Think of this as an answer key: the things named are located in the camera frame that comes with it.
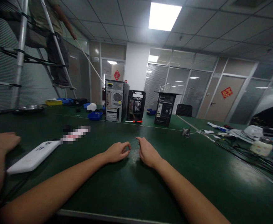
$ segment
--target computer tower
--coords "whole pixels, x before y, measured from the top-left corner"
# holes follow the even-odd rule
[[[146,92],[138,90],[129,90],[126,120],[128,121],[142,120],[144,114],[145,101]]]
[[[122,122],[127,110],[129,85],[125,82],[105,80],[105,120]]]
[[[171,120],[171,115],[175,103],[176,93],[158,92],[157,109],[154,124],[160,124],[168,127]]]

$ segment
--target pants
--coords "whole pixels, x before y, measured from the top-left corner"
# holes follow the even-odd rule
[[[65,47],[64,40],[63,38],[56,33],[56,38],[58,40],[63,59],[65,61],[66,68],[68,70],[69,66],[69,59],[68,59],[68,51]],[[60,60],[60,56],[58,53],[58,49],[56,48],[55,45],[55,40],[52,35],[49,36],[48,41],[47,41],[47,55],[48,55],[48,61],[53,62],[56,64],[62,64]],[[67,76],[65,74],[64,68],[63,67],[53,67],[50,66],[50,74],[53,77],[53,82],[55,84],[60,84],[63,86],[68,86],[69,82],[67,80]]]

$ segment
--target person on ladder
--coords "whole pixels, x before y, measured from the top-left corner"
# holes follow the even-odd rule
[[[65,47],[64,40],[63,40],[63,29],[60,24],[60,21],[64,23],[67,30],[71,34],[74,40],[76,40],[76,35],[74,34],[71,24],[69,23],[67,17],[63,13],[62,9],[58,5],[58,0],[44,0],[47,11],[50,17],[50,20],[52,22],[53,29],[56,34],[56,38],[58,40],[66,67],[69,66],[69,59],[68,59],[68,51]],[[36,25],[38,27],[41,27],[43,29],[50,29],[43,7],[42,2],[37,0],[29,0],[29,9],[31,12],[31,16],[35,19]],[[61,64],[61,60],[59,57],[59,53],[57,50],[57,47],[55,45],[55,41],[53,38],[53,35],[51,34],[48,37],[47,40],[47,55],[48,55],[48,61],[53,62],[55,64]],[[50,73],[53,77],[53,84],[57,87],[64,87],[64,88],[70,88],[69,82],[67,80],[66,74],[63,70],[63,67],[54,67],[50,66]]]

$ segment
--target white power bank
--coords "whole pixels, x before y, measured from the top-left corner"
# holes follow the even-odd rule
[[[38,145],[34,150],[22,157],[18,162],[12,165],[7,173],[17,174],[25,173],[34,170],[52,153],[58,146],[60,141],[43,142]]]

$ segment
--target red screwdriver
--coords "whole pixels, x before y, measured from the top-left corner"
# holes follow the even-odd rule
[[[133,123],[137,122],[137,123],[143,123],[143,121],[126,121],[126,122],[133,122]]]

